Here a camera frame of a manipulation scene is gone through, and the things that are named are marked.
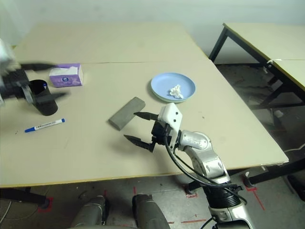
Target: beige tabletop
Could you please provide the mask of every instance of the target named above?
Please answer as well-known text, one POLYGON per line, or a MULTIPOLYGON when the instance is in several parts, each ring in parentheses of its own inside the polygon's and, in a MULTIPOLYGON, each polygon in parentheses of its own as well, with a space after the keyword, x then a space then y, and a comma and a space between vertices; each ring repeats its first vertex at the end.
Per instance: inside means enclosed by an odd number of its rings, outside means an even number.
POLYGON ((224 23, 266 59, 305 60, 305 25, 224 23))
POLYGON ((237 35, 287 77, 305 90, 302 74, 305 61, 305 25, 274 23, 224 23, 224 27, 237 35))
POLYGON ((15 53, 19 62, 56 63, 161 62, 204 55, 182 25, 164 22, 44 23, 15 53))
MULTIPOLYGON (((123 137, 134 135, 150 142, 153 121, 134 118, 122 131, 107 123, 135 96, 146 102, 143 111, 159 113, 165 103, 152 94, 149 83, 163 72, 181 73, 194 80, 196 93, 178 104, 183 114, 181 129, 207 134, 228 169, 288 161, 204 56, 188 61, 83 63, 82 68, 84 86, 59 89, 50 84, 53 92, 70 91, 69 96, 57 102, 59 109, 54 115, 42 116, 25 101, 15 99, 0 109, 0 187, 179 174, 164 146, 156 146, 150 153, 123 137), (24 133, 29 127, 60 118, 66 122, 24 133)), ((48 81, 48 73, 28 72, 28 76, 48 81)), ((191 163, 184 153, 180 154, 191 163)))

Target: blue marker cap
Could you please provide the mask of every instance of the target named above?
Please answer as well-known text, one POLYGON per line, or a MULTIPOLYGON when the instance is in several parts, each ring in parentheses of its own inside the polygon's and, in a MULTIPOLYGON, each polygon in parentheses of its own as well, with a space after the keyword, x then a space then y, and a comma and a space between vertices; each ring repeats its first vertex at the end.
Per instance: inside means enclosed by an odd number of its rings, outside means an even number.
POLYGON ((27 133, 27 132, 31 132, 31 131, 35 131, 35 128, 32 127, 32 128, 26 129, 24 132, 27 133))

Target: tissue box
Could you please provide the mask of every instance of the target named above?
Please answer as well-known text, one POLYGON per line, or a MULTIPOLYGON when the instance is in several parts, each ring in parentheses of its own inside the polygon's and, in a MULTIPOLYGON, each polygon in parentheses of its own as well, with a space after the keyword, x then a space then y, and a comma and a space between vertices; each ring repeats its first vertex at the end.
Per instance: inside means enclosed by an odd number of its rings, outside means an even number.
POLYGON ((82 86, 83 73, 80 63, 58 64, 50 71, 54 87, 82 86))

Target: black cable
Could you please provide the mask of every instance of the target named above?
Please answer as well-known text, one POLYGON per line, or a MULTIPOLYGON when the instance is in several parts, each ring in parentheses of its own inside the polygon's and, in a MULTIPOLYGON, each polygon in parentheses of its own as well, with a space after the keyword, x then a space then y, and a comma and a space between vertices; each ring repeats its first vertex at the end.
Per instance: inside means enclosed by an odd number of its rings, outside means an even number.
POLYGON ((204 182, 202 180, 199 180, 198 178, 194 177, 193 175, 191 175, 190 173, 188 173, 179 163, 178 161, 176 160, 176 158, 173 156, 173 154, 171 153, 171 149, 168 145, 168 142, 167 142, 167 137, 168 137, 168 134, 166 134, 164 136, 164 144, 165 144, 165 147, 166 147, 166 150, 167 150, 167 153, 168 155, 171 157, 172 161, 175 163, 175 165, 186 175, 188 176, 190 179, 193 179, 194 181, 197 181, 198 183, 204 185, 204 186, 207 186, 207 187, 212 187, 212 188, 224 188, 224 187, 237 187, 236 184, 211 184, 211 183, 207 183, 207 182, 204 182))
MULTIPOLYGON (((174 149, 174 151, 173 151, 173 154, 176 156, 176 158, 178 158, 179 161, 181 161, 186 167, 188 167, 190 170, 192 170, 195 174, 197 174, 198 176, 200 176, 200 177, 202 177, 202 178, 204 178, 204 179, 210 181, 210 182, 213 183, 213 184, 216 184, 216 182, 213 181, 212 179, 207 178, 206 176, 204 176, 204 175, 198 173, 195 169, 193 169, 192 167, 190 167, 185 161, 183 161, 178 155, 176 155, 175 149, 174 149)), ((224 190, 226 190, 227 192, 229 192, 229 193, 235 195, 236 197, 240 198, 240 199, 244 202, 244 204, 247 205, 248 201, 247 201, 245 198, 243 198, 242 196, 238 195, 236 192, 233 192, 232 190, 230 190, 230 189, 228 189, 228 188, 226 188, 226 187, 224 187, 224 190)))
MULTIPOLYGON (((44 196, 47 195, 49 189, 50 189, 50 186, 47 187, 46 192, 43 194, 44 196)), ((2 217, 2 219, 0 220, 0 224, 1 224, 2 220, 12 220, 12 221, 13 221, 13 220, 28 219, 28 218, 32 217, 32 216, 37 212, 38 208, 39 208, 39 207, 37 206, 37 207, 35 208, 35 210, 34 210, 33 212, 31 212, 30 214, 28 214, 27 216, 23 216, 23 217, 19 217, 19 218, 7 218, 7 217, 6 217, 6 214, 8 213, 8 211, 9 211, 9 209, 10 209, 10 206, 9 206, 8 209, 7 209, 7 211, 6 211, 6 213, 5 213, 5 215, 4 215, 4 216, 2 217)))
POLYGON ((203 229, 206 225, 208 225, 209 222, 211 222, 213 220, 213 217, 209 218, 208 221, 206 221, 201 227, 200 229, 203 229))

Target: white marker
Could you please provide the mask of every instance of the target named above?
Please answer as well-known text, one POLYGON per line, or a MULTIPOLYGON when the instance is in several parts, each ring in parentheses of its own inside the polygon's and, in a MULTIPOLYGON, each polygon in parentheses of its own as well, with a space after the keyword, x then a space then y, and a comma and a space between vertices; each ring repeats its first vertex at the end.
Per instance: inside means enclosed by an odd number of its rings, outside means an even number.
POLYGON ((31 131, 35 131, 35 130, 40 130, 40 129, 43 129, 43 128, 46 128, 49 126, 53 126, 53 125, 57 125, 60 123, 64 123, 64 122, 65 122, 65 119, 62 118, 62 119, 56 120, 54 122, 50 122, 50 123, 46 123, 46 124, 42 124, 42 125, 38 125, 38 126, 33 126, 29 129, 26 129, 24 132, 27 133, 27 132, 31 132, 31 131))

